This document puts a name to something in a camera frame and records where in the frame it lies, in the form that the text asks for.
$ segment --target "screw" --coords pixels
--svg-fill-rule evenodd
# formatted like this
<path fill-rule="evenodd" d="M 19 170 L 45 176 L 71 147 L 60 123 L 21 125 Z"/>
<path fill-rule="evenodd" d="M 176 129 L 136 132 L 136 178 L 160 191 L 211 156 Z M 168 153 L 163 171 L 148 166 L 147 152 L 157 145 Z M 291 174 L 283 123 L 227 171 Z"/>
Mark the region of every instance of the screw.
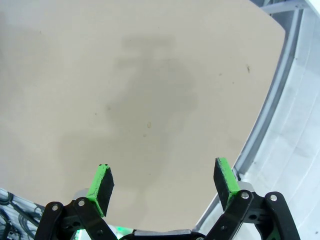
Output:
<path fill-rule="evenodd" d="M 85 201 L 80 200 L 80 201 L 78 202 L 78 204 L 79 204 L 80 207 L 82 207 L 83 205 L 85 205 Z"/>
<path fill-rule="evenodd" d="M 244 191 L 243 193 L 241 193 L 241 197 L 243 199 L 248 199 L 249 198 L 249 194 L 246 191 Z"/>
<path fill-rule="evenodd" d="M 58 205 L 57 205 L 57 204 L 53 205 L 53 206 L 52 206 L 52 210 L 53 210 L 53 211 L 57 211 L 57 210 L 58 210 Z"/>
<path fill-rule="evenodd" d="M 278 198 L 277 198 L 276 195 L 271 195 L 271 196 L 270 196 L 270 199 L 271 199 L 271 201 L 274 201 L 274 202 L 275 202 L 275 201 L 277 201 Z"/>

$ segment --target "beige surface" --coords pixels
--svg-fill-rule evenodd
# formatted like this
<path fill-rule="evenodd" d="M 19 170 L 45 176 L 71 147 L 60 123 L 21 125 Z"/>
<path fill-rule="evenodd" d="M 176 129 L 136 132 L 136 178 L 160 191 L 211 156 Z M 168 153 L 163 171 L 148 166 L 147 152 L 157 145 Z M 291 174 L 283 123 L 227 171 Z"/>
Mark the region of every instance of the beige surface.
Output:
<path fill-rule="evenodd" d="M 109 223 L 192 228 L 283 38 L 248 0 L 1 1 L 0 187 L 67 204 L 108 163 Z"/>

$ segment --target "bolt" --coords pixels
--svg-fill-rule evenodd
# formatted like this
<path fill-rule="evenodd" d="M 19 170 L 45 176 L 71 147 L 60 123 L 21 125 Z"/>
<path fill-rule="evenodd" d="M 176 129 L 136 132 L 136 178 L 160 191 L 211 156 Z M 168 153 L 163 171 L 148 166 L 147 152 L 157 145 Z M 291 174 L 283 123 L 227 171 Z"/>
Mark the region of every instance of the bolt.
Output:
<path fill-rule="evenodd" d="M 80 207 L 82 207 L 83 205 L 85 205 L 85 201 L 80 200 L 80 201 L 78 202 L 78 204 L 79 204 Z"/>
<path fill-rule="evenodd" d="M 241 193 L 241 197 L 243 199 L 248 199 L 249 198 L 249 194 L 246 191 L 244 191 L 243 193 Z"/>
<path fill-rule="evenodd" d="M 57 211 L 57 210 L 58 210 L 58 205 L 57 205 L 57 204 L 53 205 L 53 206 L 52 206 L 52 210 L 53 210 L 53 211 Z"/>
<path fill-rule="evenodd" d="M 276 195 L 271 195 L 271 196 L 270 196 L 270 199 L 271 199 L 271 201 L 274 201 L 274 202 L 275 202 L 275 201 L 277 201 L 278 198 L 277 198 Z"/>

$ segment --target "metal bar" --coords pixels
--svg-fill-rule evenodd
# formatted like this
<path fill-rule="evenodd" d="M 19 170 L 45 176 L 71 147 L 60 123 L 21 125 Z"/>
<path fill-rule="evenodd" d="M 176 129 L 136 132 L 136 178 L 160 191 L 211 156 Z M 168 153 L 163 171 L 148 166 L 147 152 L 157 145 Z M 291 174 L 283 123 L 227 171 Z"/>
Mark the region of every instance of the metal bar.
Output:
<path fill-rule="evenodd" d="M 308 7 L 309 5 L 305 2 L 305 0 L 290 0 L 262 6 L 261 9 L 265 11 L 267 14 L 277 14 L 282 12 L 305 9 Z"/>

